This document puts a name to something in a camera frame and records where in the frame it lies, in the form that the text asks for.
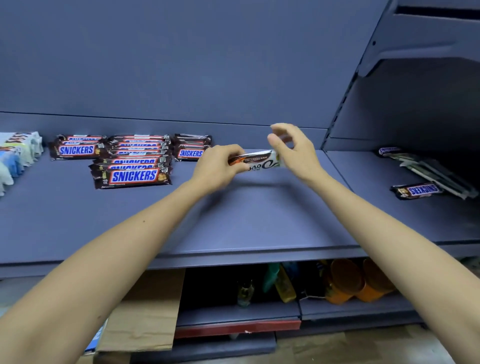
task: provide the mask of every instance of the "tile floor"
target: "tile floor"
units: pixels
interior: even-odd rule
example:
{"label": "tile floor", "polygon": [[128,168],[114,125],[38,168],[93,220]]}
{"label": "tile floor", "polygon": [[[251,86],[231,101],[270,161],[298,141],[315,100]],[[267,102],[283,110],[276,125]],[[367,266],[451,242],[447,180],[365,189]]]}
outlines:
{"label": "tile floor", "polygon": [[355,330],[278,340],[273,354],[190,364],[455,364],[420,325]]}

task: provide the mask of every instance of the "orange jar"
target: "orange jar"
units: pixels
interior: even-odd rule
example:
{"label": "orange jar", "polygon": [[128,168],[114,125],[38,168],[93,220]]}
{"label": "orange jar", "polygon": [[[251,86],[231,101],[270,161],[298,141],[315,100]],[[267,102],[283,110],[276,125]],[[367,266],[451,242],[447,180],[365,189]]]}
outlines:
{"label": "orange jar", "polygon": [[356,296],[364,302],[373,302],[395,290],[393,283],[370,258],[363,261],[363,275],[365,287]]}
{"label": "orange jar", "polygon": [[342,304],[359,293],[365,281],[360,268],[349,259],[335,259],[324,276],[325,299]]}

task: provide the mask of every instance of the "cardboard flap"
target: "cardboard flap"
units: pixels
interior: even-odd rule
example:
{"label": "cardboard flap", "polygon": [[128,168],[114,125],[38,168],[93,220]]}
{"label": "cardboard flap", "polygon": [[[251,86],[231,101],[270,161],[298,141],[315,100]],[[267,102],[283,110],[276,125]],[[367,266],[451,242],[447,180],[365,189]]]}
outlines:
{"label": "cardboard flap", "polygon": [[144,272],[112,311],[97,352],[170,350],[185,269]]}

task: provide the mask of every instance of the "cardboard box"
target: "cardboard box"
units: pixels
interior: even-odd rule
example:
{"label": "cardboard box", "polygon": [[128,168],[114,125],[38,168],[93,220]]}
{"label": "cardboard box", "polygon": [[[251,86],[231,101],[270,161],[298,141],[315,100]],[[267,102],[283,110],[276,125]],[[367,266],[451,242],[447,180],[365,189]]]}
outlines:
{"label": "cardboard box", "polygon": [[171,350],[184,277],[184,269],[144,272],[104,324],[95,354],[77,364],[124,364],[131,352]]}

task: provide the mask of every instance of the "stack of white packages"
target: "stack of white packages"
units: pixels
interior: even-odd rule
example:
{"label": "stack of white packages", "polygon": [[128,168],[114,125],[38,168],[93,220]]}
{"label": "stack of white packages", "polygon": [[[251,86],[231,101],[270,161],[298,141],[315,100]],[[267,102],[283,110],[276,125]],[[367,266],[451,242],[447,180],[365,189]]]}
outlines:
{"label": "stack of white packages", "polygon": [[30,167],[42,154],[42,137],[33,133],[0,133],[0,196],[4,185],[14,183],[25,167]]}

